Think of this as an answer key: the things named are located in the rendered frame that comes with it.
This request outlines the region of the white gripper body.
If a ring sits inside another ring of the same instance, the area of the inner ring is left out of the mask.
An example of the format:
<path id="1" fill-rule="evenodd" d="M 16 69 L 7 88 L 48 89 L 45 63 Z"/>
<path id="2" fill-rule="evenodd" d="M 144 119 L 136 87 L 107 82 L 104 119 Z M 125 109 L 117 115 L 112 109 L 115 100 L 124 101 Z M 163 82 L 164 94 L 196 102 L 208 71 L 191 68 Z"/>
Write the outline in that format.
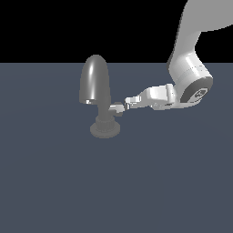
<path id="1" fill-rule="evenodd" d="M 163 110 L 176 102 L 176 91 L 172 84 L 152 86 L 139 94 L 140 107 L 150 106 L 154 110 Z"/>

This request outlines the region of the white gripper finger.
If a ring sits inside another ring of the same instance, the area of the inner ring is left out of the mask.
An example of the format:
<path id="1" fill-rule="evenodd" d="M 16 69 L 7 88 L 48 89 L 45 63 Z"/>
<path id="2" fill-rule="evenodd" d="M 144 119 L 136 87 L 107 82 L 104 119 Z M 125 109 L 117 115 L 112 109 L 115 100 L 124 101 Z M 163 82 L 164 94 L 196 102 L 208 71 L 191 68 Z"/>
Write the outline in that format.
<path id="1" fill-rule="evenodd" d="M 126 97 L 125 102 L 128 104 L 136 104 L 141 101 L 141 96 L 132 96 L 132 97 Z"/>
<path id="2" fill-rule="evenodd" d="M 125 103 L 125 110 L 129 109 L 137 109 L 137 108 L 144 108 L 148 107 L 148 104 L 143 105 L 142 103 Z"/>

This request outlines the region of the grey faucet handle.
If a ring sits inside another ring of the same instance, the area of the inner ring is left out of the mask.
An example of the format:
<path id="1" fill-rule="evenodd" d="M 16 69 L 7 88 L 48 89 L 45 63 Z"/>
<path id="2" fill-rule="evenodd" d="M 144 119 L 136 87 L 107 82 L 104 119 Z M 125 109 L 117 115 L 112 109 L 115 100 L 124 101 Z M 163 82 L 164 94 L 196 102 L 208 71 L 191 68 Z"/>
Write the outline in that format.
<path id="1" fill-rule="evenodd" d="M 111 104 L 108 109 L 108 113 L 115 117 L 121 117 L 124 111 L 125 107 L 121 102 L 115 102 L 114 104 Z"/>

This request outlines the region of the grey metal faucet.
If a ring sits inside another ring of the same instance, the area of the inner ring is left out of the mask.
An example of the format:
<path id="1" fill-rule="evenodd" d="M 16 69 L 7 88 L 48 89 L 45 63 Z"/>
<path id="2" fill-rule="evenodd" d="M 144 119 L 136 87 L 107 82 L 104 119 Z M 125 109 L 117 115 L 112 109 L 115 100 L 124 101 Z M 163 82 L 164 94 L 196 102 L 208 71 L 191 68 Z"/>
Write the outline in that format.
<path id="1" fill-rule="evenodd" d="M 120 125 L 109 111 L 111 105 L 109 75 L 106 60 L 100 55 L 90 56 L 83 66 L 79 102 L 97 105 L 96 122 L 90 127 L 94 137 L 111 138 L 120 132 Z"/>

